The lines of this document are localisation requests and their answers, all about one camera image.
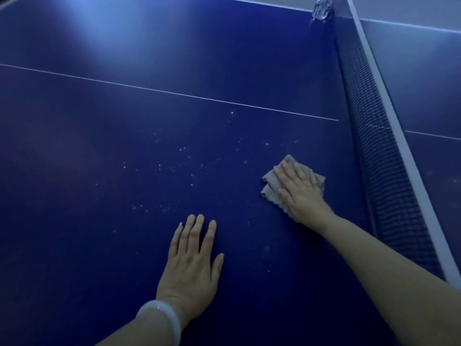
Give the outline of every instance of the gray rag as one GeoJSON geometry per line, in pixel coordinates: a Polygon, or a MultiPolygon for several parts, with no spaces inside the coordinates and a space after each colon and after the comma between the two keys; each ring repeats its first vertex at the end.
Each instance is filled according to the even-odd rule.
{"type": "MultiPolygon", "coordinates": [[[[288,165],[293,165],[296,160],[291,155],[287,155],[284,158],[284,161],[288,165]]],[[[300,166],[306,175],[309,174],[309,171],[312,171],[310,168],[308,168],[305,165],[300,164],[300,166]]],[[[317,175],[316,173],[314,175],[317,179],[317,183],[319,184],[320,189],[322,190],[322,195],[323,195],[323,192],[325,191],[325,177],[321,175],[317,175]]],[[[264,198],[266,198],[269,202],[272,202],[278,205],[282,210],[285,211],[285,213],[288,216],[290,216],[293,220],[298,222],[296,218],[293,216],[293,214],[291,213],[291,210],[288,208],[287,204],[284,203],[282,198],[280,198],[279,193],[277,192],[279,188],[285,188],[285,187],[280,183],[279,178],[275,174],[274,170],[270,170],[267,174],[265,174],[262,177],[262,180],[264,182],[267,182],[267,185],[265,185],[265,187],[261,191],[261,195],[264,198]]]]}

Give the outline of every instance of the white bracelet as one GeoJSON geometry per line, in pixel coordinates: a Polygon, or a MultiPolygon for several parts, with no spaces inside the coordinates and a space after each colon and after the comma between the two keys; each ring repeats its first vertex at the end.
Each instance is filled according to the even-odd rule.
{"type": "Polygon", "coordinates": [[[138,317],[142,312],[149,308],[155,308],[159,311],[162,311],[166,315],[170,321],[171,329],[173,330],[173,346],[179,346],[179,343],[181,342],[181,323],[179,322],[174,309],[163,301],[152,300],[142,305],[138,311],[138,314],[136,314],[136,317],[138,317]]]}

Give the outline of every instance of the net mesh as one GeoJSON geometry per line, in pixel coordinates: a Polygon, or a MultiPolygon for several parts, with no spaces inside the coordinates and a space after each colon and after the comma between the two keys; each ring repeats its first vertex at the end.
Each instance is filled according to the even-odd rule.
{"type": "Polygon", "coordinates": [[[347,0],[335,4],[336,47],[378,238],[444,278],[347,0]]]}

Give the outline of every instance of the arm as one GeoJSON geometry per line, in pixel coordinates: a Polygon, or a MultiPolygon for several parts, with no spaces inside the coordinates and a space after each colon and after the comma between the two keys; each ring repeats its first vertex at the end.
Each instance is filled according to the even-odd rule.
{"type": "Polygon", "coordinates": [[[275,172],[293,214],[339,251],[403,345],[461,345],[461,292],[337,217],[299,164],[275,172]]]}
{"type": "MultiPolygon", "coordinates": [[[[168,252],[165,271],[158,283],[157,300],[170,305],[181,330],[201,315],[216,295],[224,262],[219,254],[211,265],[211,249],[216,233],[213,220],[199,250],[205,218],[189,215],[186,226],[179,224],[168,252]]],[[[174,335],[170,320],[162,311],[149,308],[97,346],[171,346],[174,335]]]]}

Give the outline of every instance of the person's left hand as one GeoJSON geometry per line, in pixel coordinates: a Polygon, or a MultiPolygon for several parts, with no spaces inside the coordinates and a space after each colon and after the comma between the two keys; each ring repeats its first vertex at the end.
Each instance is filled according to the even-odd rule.
{"type": "Polygon", "coordinates": [[[169,304],[176,312],[181,329],[201,315],[210,305],[218,288],[224,254],[219,254],[211,266],[211,249],[216,233],[216,221],[208,231],[199,250],[200,231],[205,218],[189,215],[174,233],[168,252],[168,262],[157,288],[157,300],[169,304]]]}

